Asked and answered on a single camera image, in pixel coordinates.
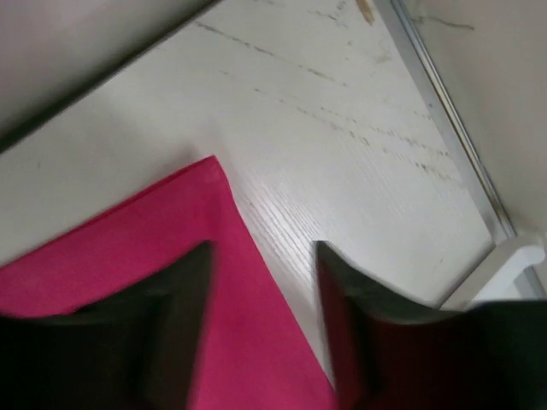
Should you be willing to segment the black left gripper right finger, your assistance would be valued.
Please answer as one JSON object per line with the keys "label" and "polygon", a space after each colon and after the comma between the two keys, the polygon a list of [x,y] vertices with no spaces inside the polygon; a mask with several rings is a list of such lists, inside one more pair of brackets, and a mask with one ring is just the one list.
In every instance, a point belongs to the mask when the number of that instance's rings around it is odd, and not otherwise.
{"label": "black left gripper right finger", "polygon": [[545,408],[544,301],[428,307],[322,241],[315,273],[340,408]]}

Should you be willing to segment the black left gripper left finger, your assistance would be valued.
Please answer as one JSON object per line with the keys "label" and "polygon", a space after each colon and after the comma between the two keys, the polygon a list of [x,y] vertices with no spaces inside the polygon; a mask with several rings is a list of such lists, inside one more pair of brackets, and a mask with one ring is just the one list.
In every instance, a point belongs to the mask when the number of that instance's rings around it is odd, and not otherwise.
{"label": "black left gripper left finger", "polygon": [[186,408],[212,273],[205,241],[74,313],[3,314],[2,408]]}

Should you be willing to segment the pink trousers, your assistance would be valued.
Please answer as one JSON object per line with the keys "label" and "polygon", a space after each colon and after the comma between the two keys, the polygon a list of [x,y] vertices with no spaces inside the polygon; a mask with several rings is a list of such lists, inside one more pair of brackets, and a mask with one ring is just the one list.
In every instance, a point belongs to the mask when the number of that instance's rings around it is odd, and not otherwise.
{"label": "pink trousers", "polygon": [[1,270],[1,309],[68,313],[214,245],[190,409],[334,409],[333,387],[248,232],[220,163],[162,179]]}

